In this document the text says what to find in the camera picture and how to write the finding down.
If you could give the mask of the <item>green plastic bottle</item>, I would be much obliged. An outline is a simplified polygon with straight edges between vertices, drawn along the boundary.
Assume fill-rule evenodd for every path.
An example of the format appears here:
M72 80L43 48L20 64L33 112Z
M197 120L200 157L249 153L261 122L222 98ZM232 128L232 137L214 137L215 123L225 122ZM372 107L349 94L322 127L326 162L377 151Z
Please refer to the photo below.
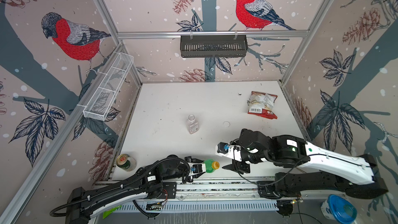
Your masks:
M206 173L213 173L215 170L213 170L212 168L211 168L211 163L213 162L214 160L212 160L212 159L208 159L208 160L205 160L203 163L206 165Z

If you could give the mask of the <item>orange bottle cap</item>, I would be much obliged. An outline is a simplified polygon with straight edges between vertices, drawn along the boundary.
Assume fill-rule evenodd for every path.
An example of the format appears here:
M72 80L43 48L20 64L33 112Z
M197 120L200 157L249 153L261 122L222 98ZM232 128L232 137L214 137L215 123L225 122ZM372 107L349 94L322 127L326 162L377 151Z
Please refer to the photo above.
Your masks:
M213 161L213 162L211 163L211 168L212 168L213 170L219 169L219 168L220 168L219 162Z

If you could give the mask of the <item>clear plastic bottle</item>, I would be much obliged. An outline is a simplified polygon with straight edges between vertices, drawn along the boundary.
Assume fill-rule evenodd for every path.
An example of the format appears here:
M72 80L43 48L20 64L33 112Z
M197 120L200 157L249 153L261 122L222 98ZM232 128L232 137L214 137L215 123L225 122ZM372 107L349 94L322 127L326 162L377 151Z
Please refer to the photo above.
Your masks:
M187 128L190 134L194 134L199 130L199 123L195 115L189 115L187 118Z

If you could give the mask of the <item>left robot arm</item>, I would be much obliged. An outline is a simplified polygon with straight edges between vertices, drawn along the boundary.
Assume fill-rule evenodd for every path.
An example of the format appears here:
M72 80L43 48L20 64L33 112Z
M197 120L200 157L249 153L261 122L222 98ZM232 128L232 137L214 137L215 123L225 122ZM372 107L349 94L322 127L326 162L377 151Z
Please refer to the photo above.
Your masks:
M141 167L125 180L94 190L76 188L67 203L52 209L51 217L65 217L66 224L87 224L99 214L137 199L154 199L164 193L164 180L181 179L183 184L206 173L205 161L176 155Z

